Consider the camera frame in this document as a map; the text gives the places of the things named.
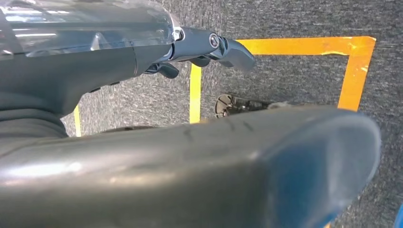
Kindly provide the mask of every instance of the orange tape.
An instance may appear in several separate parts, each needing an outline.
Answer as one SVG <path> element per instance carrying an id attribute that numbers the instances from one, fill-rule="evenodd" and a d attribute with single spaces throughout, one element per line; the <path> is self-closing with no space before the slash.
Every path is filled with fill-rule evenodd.
<path id="1" fill-rule="evenodd" d="M 349 55 L 338 108 L 358 110 L 375 38 L 275 38 L 238 41 L 254 55 Z"/>

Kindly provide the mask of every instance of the yellow floor marking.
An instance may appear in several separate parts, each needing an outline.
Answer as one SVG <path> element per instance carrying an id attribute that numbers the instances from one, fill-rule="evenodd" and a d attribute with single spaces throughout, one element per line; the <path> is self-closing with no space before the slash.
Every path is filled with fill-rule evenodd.
<path id="1" fill-rule="evenodd" d="M 192 64 L 190 72 L 190 102 L 189 122 L 191 124 L 200 121 L 200 98 L 202 94 L 202 68 Z"/>
<path id="2" fill-rule="evenodd" d="M 78 109 L 78 105 L 74 109 L 74 124 L 76 126 L 76 137 L 81 137 L 80 110 Z"/>
<path id="3" fill-rule="evenodd" d="M 357 111 L 376 39 L 372 37 L 238 40 L 254 55 L 348 55 L 338 108 Z M 201 69 L 192 65 L 190 123 L 200 121 Z"/>

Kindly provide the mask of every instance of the blue object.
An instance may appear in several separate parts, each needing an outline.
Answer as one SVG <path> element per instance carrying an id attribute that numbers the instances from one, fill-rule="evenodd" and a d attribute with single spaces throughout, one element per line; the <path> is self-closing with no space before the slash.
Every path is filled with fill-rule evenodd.
<path id="1" fill-rule="evenodd" d="M 397 213 L 394 228 L 403 228 L 403 205 L 400 206 L 399 212 Z"/>

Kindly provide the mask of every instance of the gray sleeve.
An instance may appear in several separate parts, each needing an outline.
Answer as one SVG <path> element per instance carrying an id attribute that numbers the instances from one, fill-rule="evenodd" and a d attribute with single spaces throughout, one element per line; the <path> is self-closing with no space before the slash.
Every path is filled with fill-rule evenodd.
<path id="1" fill-rule="evenodd" d="M 66 138 L 60 119 L 39 109 L 0 111 L 0 157 L 43 139 Z"/>

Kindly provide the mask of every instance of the metal screw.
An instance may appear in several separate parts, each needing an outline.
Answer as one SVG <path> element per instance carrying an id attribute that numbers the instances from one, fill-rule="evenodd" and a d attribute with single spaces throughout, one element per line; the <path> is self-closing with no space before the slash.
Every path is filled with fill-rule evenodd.
<path id="1" fill-rule="evenodd" d="M 210 35 L 210 45 L 213 48 L 218 48 L 218 46 L 220 45 L 220 39 L 218 38 L 217 34 L 211 33 L 211 35 Z"/>

